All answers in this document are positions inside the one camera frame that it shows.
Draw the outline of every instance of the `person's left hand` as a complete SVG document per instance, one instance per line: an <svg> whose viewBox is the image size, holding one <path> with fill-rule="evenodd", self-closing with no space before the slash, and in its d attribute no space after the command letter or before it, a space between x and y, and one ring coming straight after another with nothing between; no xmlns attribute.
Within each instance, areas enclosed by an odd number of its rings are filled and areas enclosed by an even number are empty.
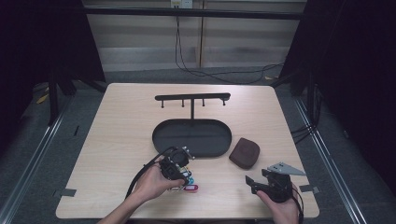
<svg viewBox="0 0 396 224"><path fill-rule="evenodd" d="M158 163L154 163L140 176L134 187L133 194L138 195L143 202L157 198L167 189L176 188L184 184L183 179L168 180L163 177Z"/></svg>

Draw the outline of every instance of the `electrical cable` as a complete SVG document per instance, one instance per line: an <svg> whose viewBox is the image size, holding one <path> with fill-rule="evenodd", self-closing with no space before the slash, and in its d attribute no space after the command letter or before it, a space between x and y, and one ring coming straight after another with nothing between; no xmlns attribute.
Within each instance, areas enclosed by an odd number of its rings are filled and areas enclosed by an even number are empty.
<svg viewBox="0 0 396 224"><path fill-rule="evenodd" d="M315 86L315 113L313 120L310 125L308 126L303 126L295 131L292 131L291 134L294 133L300 133L300 132L307 132L304 134L299 134L297 136L293 136L293 138L301 137L299 140L294 142L294 145L297 145L301 141L303 141L309 134L311 134L317 127L319 123L319 118L320 118L320 111L321 111L321 104L322 104L323 97L320 94L320 91L318 90L318 86Z"/></svg>
<svg viewBox="0 0 396 224"><path fill-rule="evenodd" d="M294 195L291 195L291 198L294 200L294 202L297 205L299 214L298 214L298 223L302 224L304 221L304 202L303 202L303 198L301 197L301 194L295 189L293 188L293 190L297 193L297 195L300 197L301 200L301 205L298 203L298 200L294 197Z"/></svg>
<svg viewBox="0 0 396 224"><path fill-rule="evenodd" d="M177 47L178 47L178 51L180 54L180 59L181 59L181 63L183 64L183 66L180 66L177 62ZM208 74L206 72L202 72L202 71L197 71L197 70L190 70L189 68L187 68L186 64L184 63L184 59L183 59L183 54L182 54L182 49L181 49L181 38L180 38L180 30L179 30L179 17L177 17L177 35L176 35L176 46L175 46L175 63L177 65L177 67L182 70L185 71L193 76L196 77L212 77L214 79L223 81L223 82L227 82L227 83L231 83L231 84L235 84L235 85L248 85L248 84L253 84L256 82L259 82L262 80L263 76L264 76L264 71L273 69L275 67L278 66L283 66L284 63L277 63L277 64L268 64L265 65L262 69L260 70L255 70L255 71L241 71L241 72L220 72L220 73L213 73L213 74ZM216 77L219 75L227 75L227 74L254 74L254 73L261 73L260 76L252 81L249 82L234 82L234 81L230 81L230 80L226 80L220 77Z"/></svg>

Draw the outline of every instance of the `hand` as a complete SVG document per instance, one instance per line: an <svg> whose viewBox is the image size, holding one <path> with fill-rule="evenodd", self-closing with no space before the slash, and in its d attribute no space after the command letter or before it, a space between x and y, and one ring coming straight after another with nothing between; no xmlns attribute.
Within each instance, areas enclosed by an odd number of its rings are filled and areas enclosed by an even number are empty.
<svg viewBox="0 0 396 224"><path fill-rule="evenodd" d="M275 203L263 191L257 191L257 196L268 206L274 218L275 224L297 224L299 210L293 199L288 199L284 203ZM297 198L297 192L293 191L293 197Z"/></svg>
<svg viewBox="0 0 396 224"><path fill-rule="evenodd" d="M155 163L140 176L134 191L99 223L125 223L132 213L143 203L162 195L167 189L184 184L184 180L168 180L163 177L158 163Z"/></svg>
<svg viewBox="0 0 396 224"><path fill-rule="evenodd" d="M138 195L143 203L157 198L167 189L176 188L184 184L184 180L168 180L163 177L158 163L153 164L140 176L132 194Z"/></svg>

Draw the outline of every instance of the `wrist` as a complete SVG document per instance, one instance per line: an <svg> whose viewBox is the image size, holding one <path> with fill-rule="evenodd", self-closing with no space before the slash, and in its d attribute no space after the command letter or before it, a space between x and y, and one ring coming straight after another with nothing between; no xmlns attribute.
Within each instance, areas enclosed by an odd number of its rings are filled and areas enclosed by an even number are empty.
<svg viewBox="0 0 396 224"><path fill-rule="evenodd" d="M298 215L285 215L284 212L275 212L273 213L273 219L275 224L298 224L299 218Z"/></svg>
<svg viewBox="0 0 396 224"><path fill-rule="evenodd" d="M139 194L138 192L133 192L126 198L125 202L129 204L131 207L139 207L147 200L143 197L143 195Z"/></svg>

